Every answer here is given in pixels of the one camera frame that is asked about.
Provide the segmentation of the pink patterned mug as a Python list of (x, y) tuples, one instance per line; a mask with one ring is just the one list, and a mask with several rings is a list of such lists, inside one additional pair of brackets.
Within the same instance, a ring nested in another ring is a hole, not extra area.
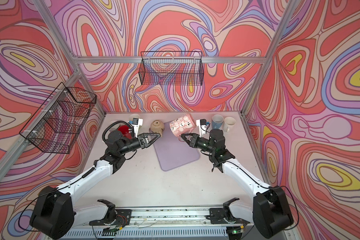
[(183, 141), (181, 139), (181, 134), (191, 133), (195, 128), (196, 122), (193, 116), (189, 113), (184, 114), (183, 116), (170, 122), (170, 129), (180, 142)]

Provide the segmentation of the beige ceramic teapot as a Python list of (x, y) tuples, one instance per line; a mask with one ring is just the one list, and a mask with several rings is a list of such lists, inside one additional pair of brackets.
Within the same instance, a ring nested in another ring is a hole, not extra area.
[(164, 129), (165, 129), (165, 125), (164, 125), (164, 123), (163, 123), (162, 121), (160, 121), (160, 120), (155, 120), (155, 121), (153, 121), (153, 122), (151, 123), (150, 130), (151, 130), (153, 133), (162, 135)]

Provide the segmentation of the red mug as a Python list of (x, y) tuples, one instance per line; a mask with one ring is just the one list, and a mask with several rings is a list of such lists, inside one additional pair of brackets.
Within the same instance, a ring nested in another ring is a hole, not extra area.
[(132, 129), (127, 126), (127, 125), (120, 125), (118, 128), (117, 128), (118, 131), (120, 131), (124, 137), (128, 138), (128, 139), (131, 139), (133, 136), (132, 136)]

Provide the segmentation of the light green mug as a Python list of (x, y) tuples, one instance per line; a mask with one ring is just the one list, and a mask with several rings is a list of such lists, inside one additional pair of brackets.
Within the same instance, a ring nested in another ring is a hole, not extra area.
[(139, 114), (131, 114), (129, 116), (129, 121), (132, 121), (133, 119), (139, 119), (140, 118), (140, 115)]

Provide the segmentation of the blue floral mug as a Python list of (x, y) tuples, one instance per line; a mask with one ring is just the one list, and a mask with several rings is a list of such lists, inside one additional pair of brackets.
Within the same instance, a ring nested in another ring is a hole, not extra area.
[(212, 117), (212, 128), (213, 129), (220, 129), (223, 125), (223, 122), (224, 122), (224, 117), (219, 115), (219, 114), (216, 114), (216, 115), (213, 115)]

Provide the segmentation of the white mug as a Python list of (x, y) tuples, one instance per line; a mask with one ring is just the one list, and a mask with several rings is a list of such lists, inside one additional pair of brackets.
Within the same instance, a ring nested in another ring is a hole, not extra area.
[(233, 117), (226, 117), (223, 123), (223, 131), (229, 133), (233, 130), (234, 126), (236, 125), (237, 121)]

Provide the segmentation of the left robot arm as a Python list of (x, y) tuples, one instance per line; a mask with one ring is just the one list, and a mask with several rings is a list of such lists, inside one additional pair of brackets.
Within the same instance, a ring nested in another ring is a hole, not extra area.
[(125, 163), (127, 153), (150, 147), (162, 135), (138, 133), (139, 120), (116, 121), (102, 133), (107, 145), (104, 155), (91, 168), (55, 188), (45, 187), (32, 202), (35, 204), (29, 225), (53, 240), (63, 237), (72, 227), (89, 222), (112, 225), (118, 217), (115, 204), (100, 199), (96, 204), (76, 206), (76, 202), (102, 180), (115, 174)]

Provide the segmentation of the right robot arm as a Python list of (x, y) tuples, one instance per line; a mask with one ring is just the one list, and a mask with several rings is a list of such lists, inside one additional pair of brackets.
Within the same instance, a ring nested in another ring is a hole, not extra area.
[(222, 130), (211, 130), (207, 139), (196, 133), (181, 134), (181, 139), (189, 147), (207, 153), (213, 169), (231, 177), (252, 199), (250, 204), (239, 198), (225, 202), (226, 220), (253, 223), (266, 239), (291, 228), (294, 218), (285, 191), (282, 187), (270, 186), (245, 169), (227, 149)]

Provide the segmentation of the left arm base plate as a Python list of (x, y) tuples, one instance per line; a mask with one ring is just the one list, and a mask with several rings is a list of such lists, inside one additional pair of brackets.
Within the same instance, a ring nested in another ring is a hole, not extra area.
[(116, 209), (116, 215), (112, 221), (95, 220), (89, 222), (90, 226), (116, 226), (125, 227), (130, 224), (132, 210), (131, 209)]

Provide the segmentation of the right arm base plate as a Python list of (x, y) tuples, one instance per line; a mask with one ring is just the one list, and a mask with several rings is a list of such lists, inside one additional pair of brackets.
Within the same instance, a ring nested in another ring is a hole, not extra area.
[(224, 208), (210, 208), (209, 215), (206, 216), (213, 225), (216, 224), (242, 224), (246, 226), (249, 224), (248, 221), (243, 219), (235, 218), (232, 214), (228, 213)]

